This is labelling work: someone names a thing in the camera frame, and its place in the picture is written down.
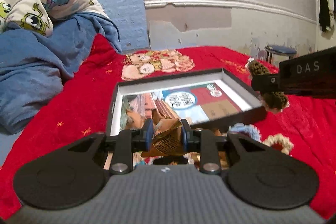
poster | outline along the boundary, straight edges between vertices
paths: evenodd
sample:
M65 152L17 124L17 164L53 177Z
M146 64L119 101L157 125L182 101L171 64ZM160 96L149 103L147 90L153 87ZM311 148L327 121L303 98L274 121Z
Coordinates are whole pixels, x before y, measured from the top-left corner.
M216 83L123 96L121 130L125 129L127 122L126 109L145 118L152 118L152 109L157 109L164 117L186 119L189 124L208 122L241 112Z

light blue crochet item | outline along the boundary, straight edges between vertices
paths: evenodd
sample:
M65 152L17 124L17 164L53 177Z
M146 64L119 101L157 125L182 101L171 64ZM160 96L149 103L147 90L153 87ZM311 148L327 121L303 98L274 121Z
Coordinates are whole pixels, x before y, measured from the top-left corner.
M247 134L253 140L260 142L260 132L255 126L251 124L247 126L243 123L236 123L233 127L229 127L228 132L229 133L238 132L238 133Z

red bedspread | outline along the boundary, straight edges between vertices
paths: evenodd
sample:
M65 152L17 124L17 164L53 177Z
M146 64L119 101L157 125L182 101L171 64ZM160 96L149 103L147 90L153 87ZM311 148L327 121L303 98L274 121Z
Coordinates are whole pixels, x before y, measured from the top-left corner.
M184 48L178 53L193 60L193 63L190 60L185 63L181 61L179 71L184 68L202 70L223 67L250 84L249 74L244 68L248 60L246 55L224 47ZM125 56L116 54L103 36L95 37L90 56L74 79L68 81L64 90L28 124L1 167L0 217L7 219L20 208L12 181L23 164L87 134L105 131L113 88L121 81L127 60ZM167 67L155 71L151 76L169 73L169 63L165 65ZM273 72L276 70L272 66L269 68ZM289 137L294 143L291 155L316 170L320 188L311 207L329 218L336 212L335 101L294 96L290 96L289 100L289 108L277 115L268 113L264 121L255 125L260 130L262 140L277 133Z

round black disc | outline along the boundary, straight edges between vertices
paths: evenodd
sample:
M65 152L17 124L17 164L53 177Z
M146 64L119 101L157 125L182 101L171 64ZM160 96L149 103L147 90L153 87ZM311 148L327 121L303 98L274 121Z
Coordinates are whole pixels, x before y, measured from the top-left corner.
M62 210L93 198L104 186L104 172L80 153L44 156L24 165L14 177L14 190L24 204Z
M228 183L242 200L271 210L288 210L308 204L315 196L319 179L308 165L290 157L266 160L267 153L249 153L236 163Z

stool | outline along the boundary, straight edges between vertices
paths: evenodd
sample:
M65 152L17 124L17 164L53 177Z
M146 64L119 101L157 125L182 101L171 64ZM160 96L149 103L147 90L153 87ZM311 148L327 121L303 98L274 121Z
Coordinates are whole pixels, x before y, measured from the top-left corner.
M281 55L281 56L288 56L289 59L292 59L294 55L296 55L296 50L294 48L279 46L279 45L267 45L265 47L265 51L267 52L266 55L266 62L268 62L269 56L269 63L272 62L272 55Z

